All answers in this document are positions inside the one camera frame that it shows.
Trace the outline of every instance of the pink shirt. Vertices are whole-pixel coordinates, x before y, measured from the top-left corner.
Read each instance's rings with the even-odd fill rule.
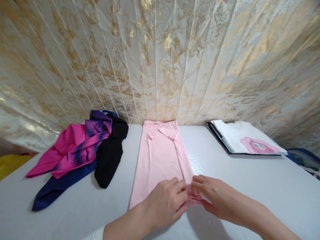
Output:
[[[129,209],[146,199],[160,181],[174,177],[187,183],[187,205],[200,205],[201,194],[191,192],[193,175],[177,121],[144,121]]]

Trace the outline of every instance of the white table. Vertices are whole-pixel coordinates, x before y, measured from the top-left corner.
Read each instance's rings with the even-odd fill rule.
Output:
[[[229,156],[204,126],[179,126],[195,174],[220,178],[262,202],[302,239],[320,239],[320,181],[286,157]],[[129,125],[119,167],[107,189],[93,173],[70,187],[51,206],[31,212],[33,199],[50,178],[23,176],[34,157],[0,182],[0,239],[82,239],[127,211],[139,152],[141,125]],[[221,221],[202,206],[189,207],[169,228],[147,239],[260,239]]]

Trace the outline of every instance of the white sleeve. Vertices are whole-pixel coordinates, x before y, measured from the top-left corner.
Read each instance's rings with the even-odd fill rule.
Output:
[[[102,240],[103,238],[104,226],[91,233],[89,236],[83,238],[82,240]]]

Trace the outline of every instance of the gold marble pattern wall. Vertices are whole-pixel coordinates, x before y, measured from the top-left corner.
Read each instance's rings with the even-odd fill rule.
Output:
[[[4,0],[0,14],[11,142],[44,149],[107,109],[249,121],[284,147],[319,146],[318,0]]]

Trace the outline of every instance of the pink-haired cartoon face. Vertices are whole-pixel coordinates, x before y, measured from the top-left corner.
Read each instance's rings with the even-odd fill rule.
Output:
[[[261,143],[252,142],[252,146],[253,146],[254,148],[257,148],[257,149],[261,150],[261,151],[267,150],[267,147],[264,146],[264,145],[261,144]]]
[[[246,146],[250,153],[277,153],[280,152],[277,148],[269,145],[268,143],[252,139],[250,137],[245,137],[240,140],[243,145]]]

